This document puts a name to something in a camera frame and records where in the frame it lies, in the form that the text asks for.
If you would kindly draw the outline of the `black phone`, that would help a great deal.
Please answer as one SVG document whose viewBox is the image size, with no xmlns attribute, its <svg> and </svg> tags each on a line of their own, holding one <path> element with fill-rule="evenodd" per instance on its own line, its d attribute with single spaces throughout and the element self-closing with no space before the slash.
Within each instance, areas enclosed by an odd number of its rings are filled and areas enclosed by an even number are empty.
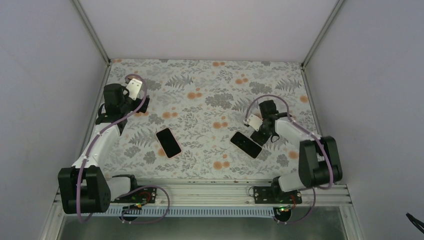
<svg viewBox="0 0 424 240">
<path fill-rule="evenodd" d="M 235 132 L 229 141 L 253 159 L 256 159 L 262 151 L 260 145 L 239 131 Z"/>
</svg>

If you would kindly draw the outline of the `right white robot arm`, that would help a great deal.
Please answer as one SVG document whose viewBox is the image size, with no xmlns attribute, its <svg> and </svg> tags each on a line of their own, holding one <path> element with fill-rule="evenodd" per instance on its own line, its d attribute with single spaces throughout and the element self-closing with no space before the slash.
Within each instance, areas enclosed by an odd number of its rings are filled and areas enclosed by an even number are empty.
<svg viewBox="0 0 424 240">
<path fill-rule="evenodd" d="M 278 112 L 273 100 L 258 106 L 261 116 L 247 112 L 243 121 L 254 129 L 251 139 L 262 146 L 274 137 L 283 137 L 298 149 L 297 172 L 280 175 L 271 182 L 270 195 L 274 202 L 284 203 L 291 191 L 329 189 L 343 178 L 337 142 L 332 136 L 307 130 L 288 111 Z"/>
</svg>

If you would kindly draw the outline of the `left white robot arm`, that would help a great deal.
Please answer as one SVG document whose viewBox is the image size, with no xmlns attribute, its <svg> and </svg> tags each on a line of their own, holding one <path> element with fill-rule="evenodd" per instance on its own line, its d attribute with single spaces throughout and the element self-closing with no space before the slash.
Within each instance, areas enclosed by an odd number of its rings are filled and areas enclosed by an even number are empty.
<svg viewBox="0 0 424 240">
<path fill-rule="evenodd" d="M 136 179 L 129 174 L 106 179 L 106 158 L 122 135 L 127 119 L 145 113 L 149 104 L 147 86 L 134 77 L 126 85 L 111 83 L 103 89 L 100 106 L 90 141 L 81 156 L 57 176 L 63 211 L 66 214 L 104 213 L 119 196 L 131 203 L 139 197 Z"/>
</svg>

